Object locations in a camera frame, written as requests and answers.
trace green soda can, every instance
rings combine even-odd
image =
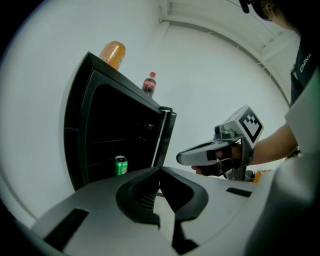
[[[123,155],[118,155],[114,158],[114,176],[119,176],[127,173],[128,160]]]

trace coca-cola bottle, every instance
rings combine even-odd
[[[151,98],[154,95],[155,89],[156,89],[156,73],[151,72],[149,75],[149,78],[144,80],[142,91],[144,91],[146,94],[148,94]]]

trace white ceiling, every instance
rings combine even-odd
[[[254,56],[291,98],[290,69],[295,63],[299,37],[293,31],[262,20],[251,5],[242,11],[238,0],[158,0],[162,21],[197,25],[229,38]]]

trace white wall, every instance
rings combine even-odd
[[[0,70],[0,174],[17,201],[7,207],[30,226],[73,193],[59,152],[58,121],[66,83],[87,51],[126,46],[119,69],[145,79],[144,52],[159,24],[156,0],[48,0],[22,26]]]
[[[170,25],[150,61],[156,72],[154,100],[177,113],[165,165],[180,151],[212,139],[214,126],[249,104],[265,126],[261,139],[285,123],[288,106],[269,76],[246,53],[214,34]],[[274,169],[277,162],[251,166]]]

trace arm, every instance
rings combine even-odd
[[[297,146],[294,134],[289,125],[285,124],[255,145],[250,165],[259,165],[285,158],[295,151]]]

